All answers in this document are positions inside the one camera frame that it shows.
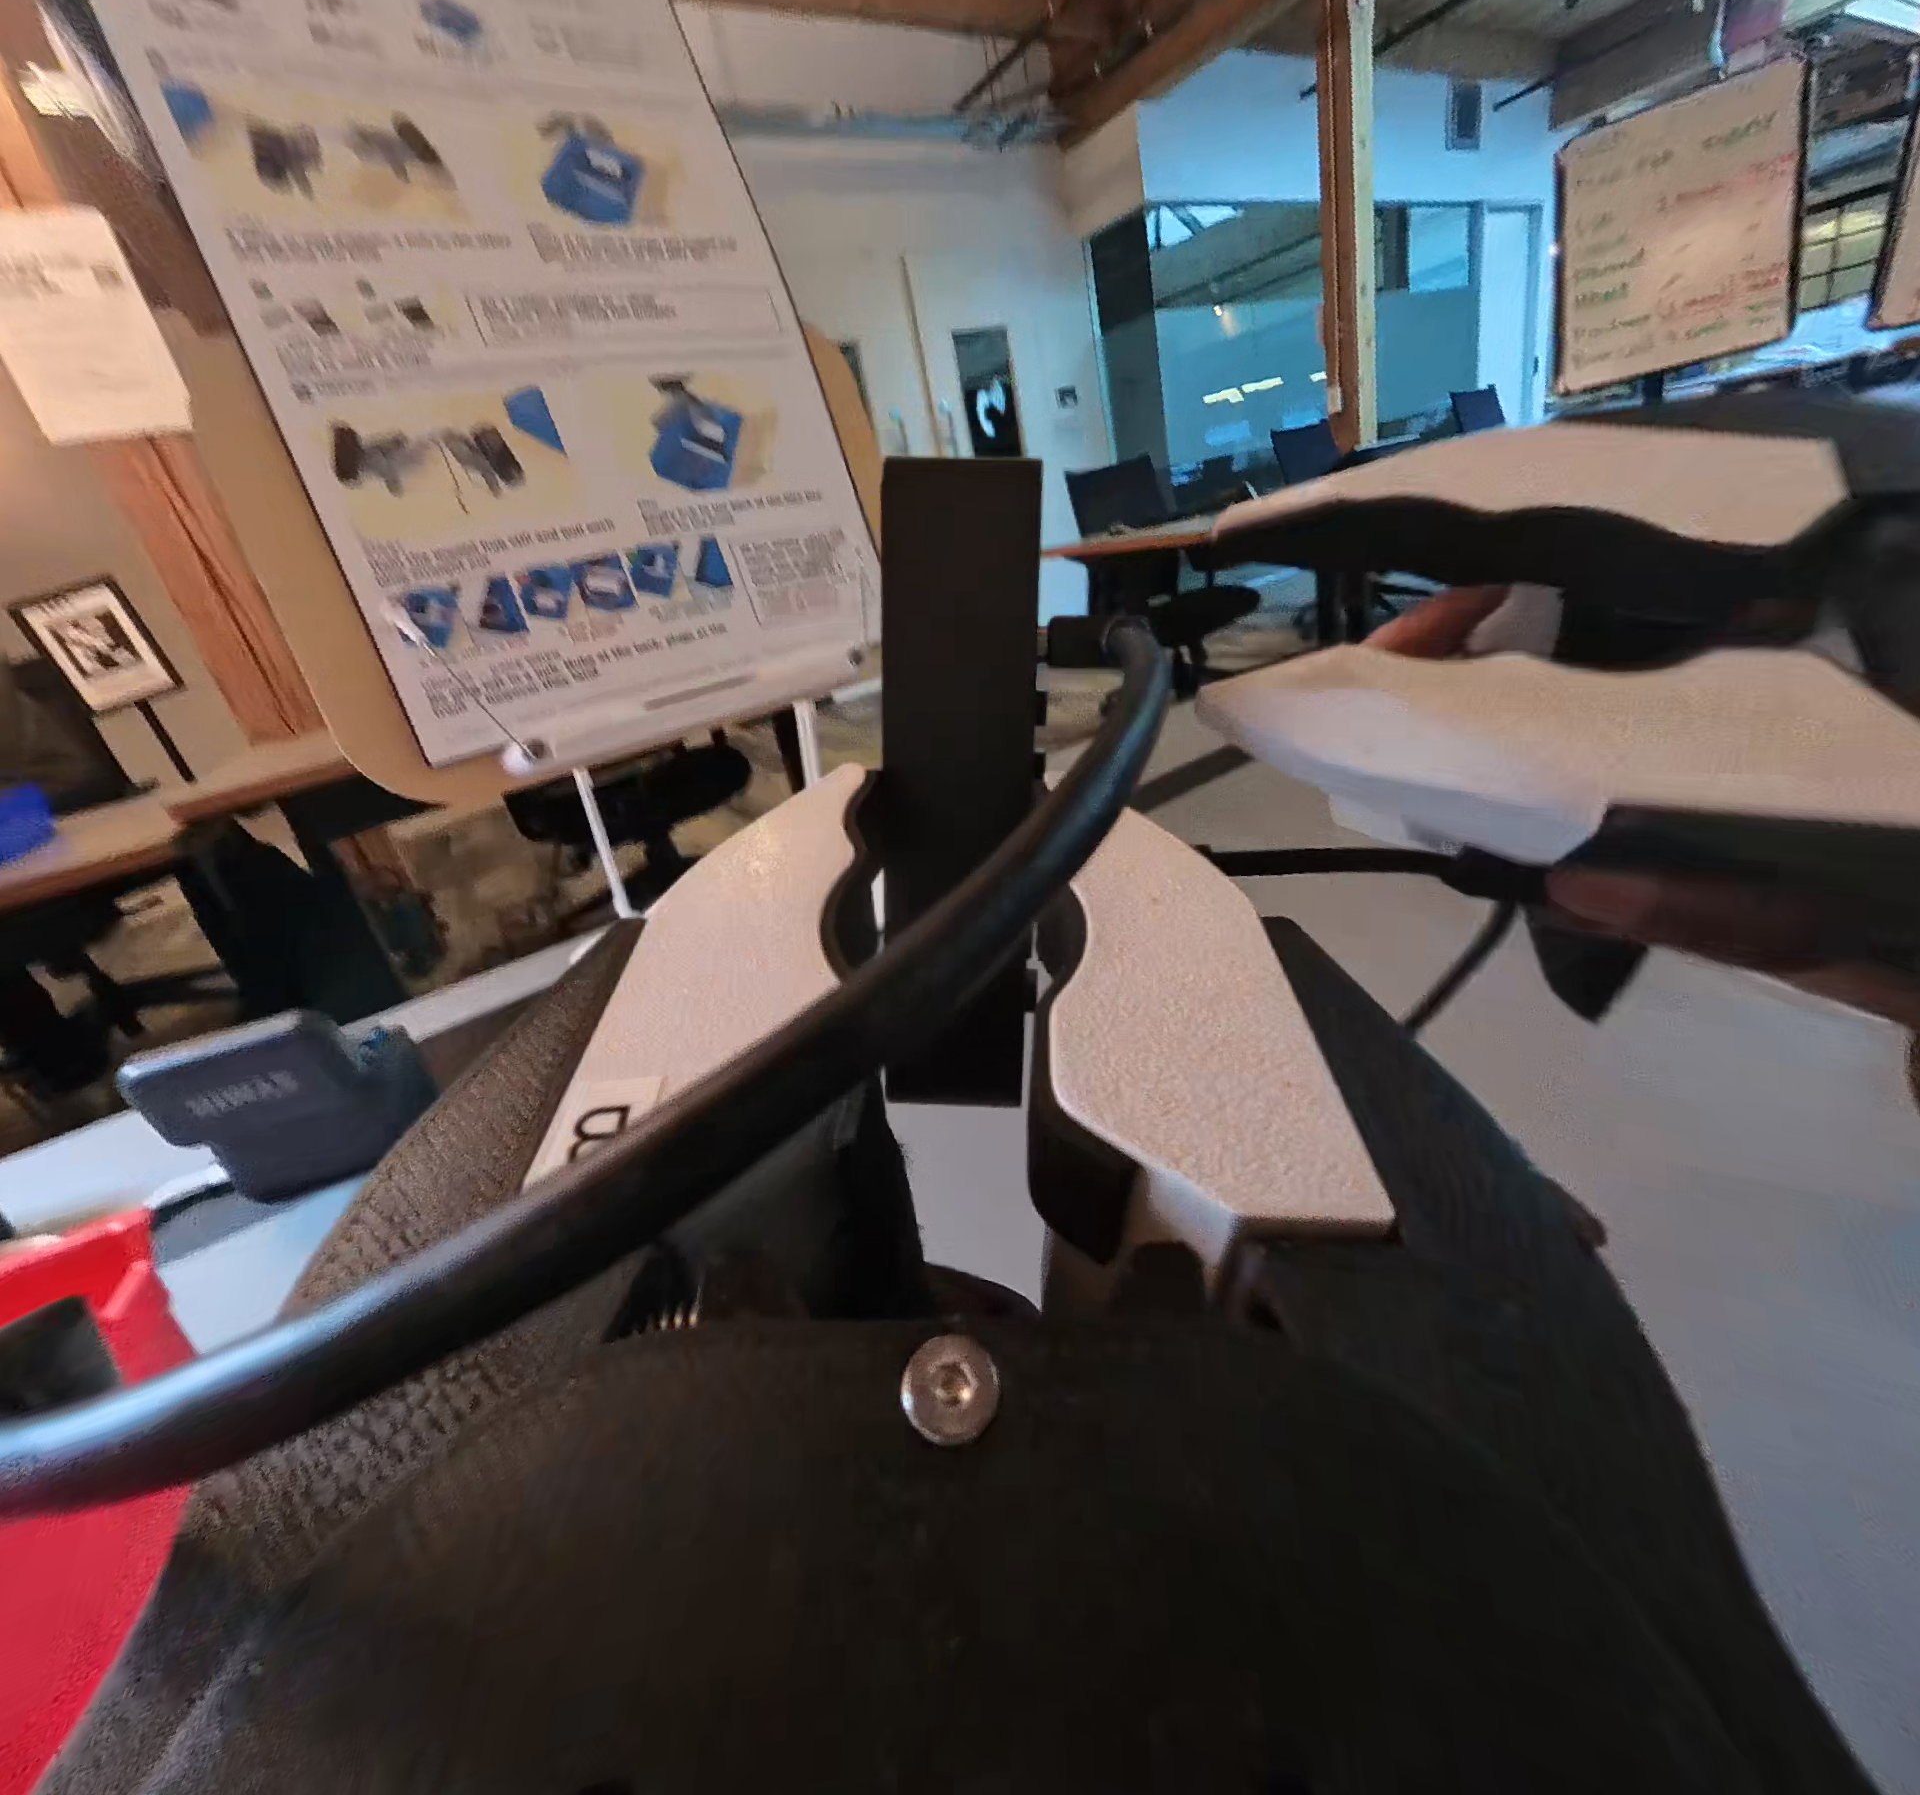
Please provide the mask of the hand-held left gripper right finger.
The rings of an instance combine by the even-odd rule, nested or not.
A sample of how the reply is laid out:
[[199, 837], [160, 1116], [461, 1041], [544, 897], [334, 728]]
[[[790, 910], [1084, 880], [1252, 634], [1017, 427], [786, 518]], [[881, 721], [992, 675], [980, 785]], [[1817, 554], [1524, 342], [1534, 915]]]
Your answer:
[[1382, 1244], [1396, 1208], [1254, 903], [1127, 807], [1036, 927], [1024, 1187], [1042, 1298], [1176, 1249], [1218, 1298], [1264, 1238]]

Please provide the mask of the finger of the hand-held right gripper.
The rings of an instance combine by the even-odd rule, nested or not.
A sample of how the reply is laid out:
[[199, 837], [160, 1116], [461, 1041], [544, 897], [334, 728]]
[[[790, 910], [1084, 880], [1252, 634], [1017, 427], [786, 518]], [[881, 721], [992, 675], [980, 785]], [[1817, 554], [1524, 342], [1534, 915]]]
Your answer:
[[1582, 670], [1352, 643], [1215, 681], [1194, 716], [1349, 831], [1519, 864], [1613, 807], [1917, 827], [1917, 718], [1804, 651]]
[[1667, 622], [1814, 603], [1856, 542], [1831, 440], [1645, 423], [1421, 445], [1226, 511], [1208, 534], [1221, 567], [1527, 584]]

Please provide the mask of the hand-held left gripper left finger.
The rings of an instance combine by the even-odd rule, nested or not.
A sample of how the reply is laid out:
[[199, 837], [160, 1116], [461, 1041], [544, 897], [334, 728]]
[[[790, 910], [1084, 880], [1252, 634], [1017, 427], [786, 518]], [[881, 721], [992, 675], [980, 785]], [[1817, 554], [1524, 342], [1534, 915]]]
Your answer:
[[829, 891], [853, 870], [849, 807], [866, 780], [860, 766], [832, 768], [659, 897], [538, 1137], [525, 1193], [837, 988], [822, 921]]

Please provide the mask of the black cable orange plugs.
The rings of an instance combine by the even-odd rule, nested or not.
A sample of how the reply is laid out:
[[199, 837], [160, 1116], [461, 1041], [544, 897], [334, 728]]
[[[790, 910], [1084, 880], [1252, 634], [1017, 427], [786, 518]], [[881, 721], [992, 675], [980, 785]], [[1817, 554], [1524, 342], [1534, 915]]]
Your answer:
[[634, 1132], [388, 1274], [221, 1350], [2, 1421], [2, 1520], [196, 1486], [558, 1302], [752, 1174], [857, 1080], [920, 1052], [1112, 831], [1154, 752], [1170, 664], [1109, 622], [1120, 686], [1091, 748], [992, 856], [874, 961]]

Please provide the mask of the black usb hub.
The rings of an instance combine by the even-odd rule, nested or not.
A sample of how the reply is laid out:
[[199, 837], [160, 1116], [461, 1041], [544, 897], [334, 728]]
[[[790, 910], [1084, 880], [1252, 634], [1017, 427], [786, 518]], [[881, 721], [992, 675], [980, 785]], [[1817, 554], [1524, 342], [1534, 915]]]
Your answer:
[[899, 941], [1036, 792], [1042, 464], [881, 464], [881, 763], [865, 810]]

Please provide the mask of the red plastic bin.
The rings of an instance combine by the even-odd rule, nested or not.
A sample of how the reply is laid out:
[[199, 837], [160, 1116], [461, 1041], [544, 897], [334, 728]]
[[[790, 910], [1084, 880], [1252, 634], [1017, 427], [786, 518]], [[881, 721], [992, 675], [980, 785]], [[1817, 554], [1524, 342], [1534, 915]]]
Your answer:
[[[2, 1420], [24, 1421], [191, 1359], [148, 1208], [2, 1244]], [[2, 1788], [30, 1791], [124, 1647], [185, 1492], [2, 1523]]]

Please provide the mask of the person's right hand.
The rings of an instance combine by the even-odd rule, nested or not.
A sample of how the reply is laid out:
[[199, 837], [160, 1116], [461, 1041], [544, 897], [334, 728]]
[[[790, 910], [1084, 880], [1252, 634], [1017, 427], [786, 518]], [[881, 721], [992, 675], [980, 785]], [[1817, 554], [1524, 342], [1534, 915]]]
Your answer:
[[[1378, 625], [1367, 643], [1413, 660], [1469, 655], [1476, 631], [1513, 622], [1524, 646], [1555, 643], [1563, 597], [1531, 584], [1449, 587]], [[1674, 950], [1756, 973], [1917, 1035], [1917, 968], [1843, 956], [1817, 910], [1780, 891], [1563, 864], [1527, 913], [1528, 937]]]

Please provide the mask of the black office chair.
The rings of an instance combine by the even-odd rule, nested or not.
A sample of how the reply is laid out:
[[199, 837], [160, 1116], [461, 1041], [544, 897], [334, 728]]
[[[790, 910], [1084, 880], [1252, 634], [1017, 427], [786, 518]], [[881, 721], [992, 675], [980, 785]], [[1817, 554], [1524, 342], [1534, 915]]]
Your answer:
[[[673, 840], [676, 827], [731, 806], [752, 777], [749, 754], [725, 733], [702, 746], [676, 743], [595, 774], [616, 856], [625, 848], [640, 849], [640, 864], [625, 870], [638, 907], [647, 910], [692, 868]], [[595, 862], [571, 777], [506, 792], [504, 807], [522, 837], [558, 848], [582, 864]]]
[[[1112, 539], [1117, 534], [1157, 531], [1170, 525], [1170, 511], [1151, 455], [1069, 472], [1069, 511], [1081, 542]], [[1182, 542], [1151, 542], [1142, 551], [1081, 558], [1087, 572], [1087, 616], [1109, 622], [1138, 616], [1151, 622], [1157, 640], [1170, 654], [1173, 697], [1194, 697], [1214, 675], [1208, 640], [1260, 607], [1260, 593], [1250, 584], [1218, 581], [1214, 570], [1187, 587]]]

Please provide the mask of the handwritten whiteboard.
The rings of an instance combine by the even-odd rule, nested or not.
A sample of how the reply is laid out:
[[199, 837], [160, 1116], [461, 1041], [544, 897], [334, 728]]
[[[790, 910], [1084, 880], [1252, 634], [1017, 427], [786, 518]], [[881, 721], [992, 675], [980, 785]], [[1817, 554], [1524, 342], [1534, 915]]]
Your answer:
[[1555, 397], [1791, 330], [1806, 120], [1810, 65], [1786, 53], [1555, 151]]

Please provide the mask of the grey clamp block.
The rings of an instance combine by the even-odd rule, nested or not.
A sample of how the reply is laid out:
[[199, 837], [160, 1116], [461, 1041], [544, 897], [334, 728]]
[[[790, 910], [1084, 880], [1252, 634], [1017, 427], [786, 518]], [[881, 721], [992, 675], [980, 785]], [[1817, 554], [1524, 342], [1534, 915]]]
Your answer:
[[287, 1010], [130, 1055], [115, 1092], [169, 1144], [210, 1152], [242, 1198], [278, 1205], [376, 1170], [440, 1085], [404, 1028]]

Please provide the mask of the wooden office desk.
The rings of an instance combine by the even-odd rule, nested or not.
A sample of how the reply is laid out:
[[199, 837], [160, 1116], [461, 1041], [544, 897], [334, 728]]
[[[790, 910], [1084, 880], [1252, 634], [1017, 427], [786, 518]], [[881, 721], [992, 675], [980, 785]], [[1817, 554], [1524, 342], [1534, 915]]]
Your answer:
[[[243, 1016], [357, 1022], [395, 1004], [401, 985], [331, 852], [349, 827], [310, 806], [357, 780], [319, 733], [249, 748], [202, 780], [63, 813], [48, 845], [2, 862], [2, 967], [78, 964], [84, 910], [169, 883]], [[295, 834], [295, 883], [242, 862], [242, 819], [258, 810], [282, 813]]]

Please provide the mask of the black sign white symbol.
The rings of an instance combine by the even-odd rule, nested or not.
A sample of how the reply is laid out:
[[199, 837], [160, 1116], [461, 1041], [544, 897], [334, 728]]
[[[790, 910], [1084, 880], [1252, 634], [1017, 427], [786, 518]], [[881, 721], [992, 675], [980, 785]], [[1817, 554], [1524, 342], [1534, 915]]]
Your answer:
[[954, 329], [950, 351], [972, 460], [1024, 460], [1010, 336], [1005, 326]]

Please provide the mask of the framed black white marker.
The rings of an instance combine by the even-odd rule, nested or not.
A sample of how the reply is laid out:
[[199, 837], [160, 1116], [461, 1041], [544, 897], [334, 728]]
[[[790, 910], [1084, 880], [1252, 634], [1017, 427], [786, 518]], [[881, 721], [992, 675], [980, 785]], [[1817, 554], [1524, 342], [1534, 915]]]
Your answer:
[[185, 692], [157, 634], [109, 576], [24, 597], [6, 613], [96, 718]]

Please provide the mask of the instruction poster board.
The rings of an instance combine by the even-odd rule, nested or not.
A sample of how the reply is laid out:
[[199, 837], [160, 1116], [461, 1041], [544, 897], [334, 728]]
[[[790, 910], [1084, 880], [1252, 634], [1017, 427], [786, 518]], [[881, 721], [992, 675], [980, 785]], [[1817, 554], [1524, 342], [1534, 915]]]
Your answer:
[[351, 768], [479, 806], [869, 670], [869, 435], [670, 0], [2, 0], [2, 53], [182, 394], [96, 452]]

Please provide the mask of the white paper notice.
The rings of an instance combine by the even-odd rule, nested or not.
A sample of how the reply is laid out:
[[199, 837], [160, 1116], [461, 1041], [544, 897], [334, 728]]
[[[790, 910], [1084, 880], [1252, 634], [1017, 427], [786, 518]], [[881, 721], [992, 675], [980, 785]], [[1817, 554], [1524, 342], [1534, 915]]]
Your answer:
[[2, 211], [2, 367], [48, 445], [191, 432], [191, 390], [96, 209]]

